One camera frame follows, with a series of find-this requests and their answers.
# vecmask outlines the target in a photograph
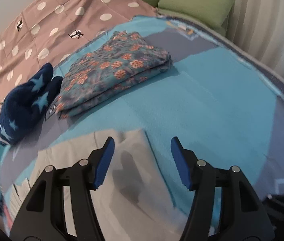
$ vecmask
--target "bed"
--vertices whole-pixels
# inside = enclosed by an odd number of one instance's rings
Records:
[[[102,46],[114,31],[137,31],[148,44],[166,49],[173,67],[69,119],[55,114],[53,102],[35,130],[20,143],[0,145],[0,197],[6,206],[7,233],[13,223],[8,220],[14,220],[12,190],[30,178],[38,151],[106,129],[145,131],[172,205],[184,215],[190,210],[194,193],[182,185],[170,154],[174,136],[215,167],[241,167],[260,199],[270,193],[284,194],[284,80],[280,76],[200,22],[157,16],[141,0],[113,0],[125,4],[124,9],[109,0],[99,0],[102,3],[98,6],[96,0],[57,1],[42,16],[50,5],[46,0],[35,0],[1,34],[0,102],[47,61],[54,66],[55,76],[64,77],[75,61]],[[92,11],[91,3],[96,5]],[[72,18],[64,10],[73,10],[76,16]],[[76,25],[68,27],[64,17],[57,18],[64,13]],[[46,28],[45,22],[41,25],[51,15],[55,18],[48,23],[60,23],[61,27]],[[36,23],[37,17],[42,20]],[[22,34],[18,40],[15,30],[21,26],[21,19],[24,28],[18,32]],[[45,31],[41,42],[30,38],[41,29]],[[85,36],[64,37],[77,29]],[[63,41],[67,46],[59,45]],[[218,224],[219,201],[217,189],[213,231]]]

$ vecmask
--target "pink polka dot blanket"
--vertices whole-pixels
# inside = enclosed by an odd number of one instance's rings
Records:
[[[154,16],[141,0],[36,0],[0,35],[0,110],[7,94],[46,63],[75,50],[135,15]]]

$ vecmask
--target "blue bedsheet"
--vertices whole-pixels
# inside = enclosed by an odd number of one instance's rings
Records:
[[[174,67],[67,124],[47,114],[37,131],[21,144],[0,147],[0,184],[6,204],[12,184],[30,176],[37,150],[110,128],[146,131],[172,200],[186,214],[194,193],[182,185],[175,167],[170,152],[174,136],[213,166],[241,167],[260,198],[276,189],[284,193],[284,183],[276,183],[276,179],[284,179],[284,157],[277,152],[284,149],[283,100],[266,85],[256,66],[212,34],[179,21],[135,17],[69,56],[56,67],[55,75],[64,76],[81,55],[98,49],[114,31],[123,30],[138,31],[149,43],[164,47],[172,54]],[[214,210],[215,222],[218,208]]]

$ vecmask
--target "star print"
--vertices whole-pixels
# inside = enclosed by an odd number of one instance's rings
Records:
[[[44,106],[46,106],[46,107],[48,106],[47,95],[48,95],[48,92],[46,92],[42,96],[38,97],[38,99],[35,100],[32,104],[32,106],[33,105],[38,106],[40,113],[42,112]]]
[[[9,126],[15,131],[16,129],[18,129],[18,126],[15,124],[15,120],[14,121],[10,121],[9,120]]]
[[[31,82],[34,83],[34,87],[32,88],[32,92],[39,92],[40,89],[43,87],[43,74],[39,77],[39,79],[31,79]]]
[[[0,124],[0,133],[7,139],[7,140],[11,140],[12,137],[7,135],[6,131],[5,131],[5,128],[1,126]]]

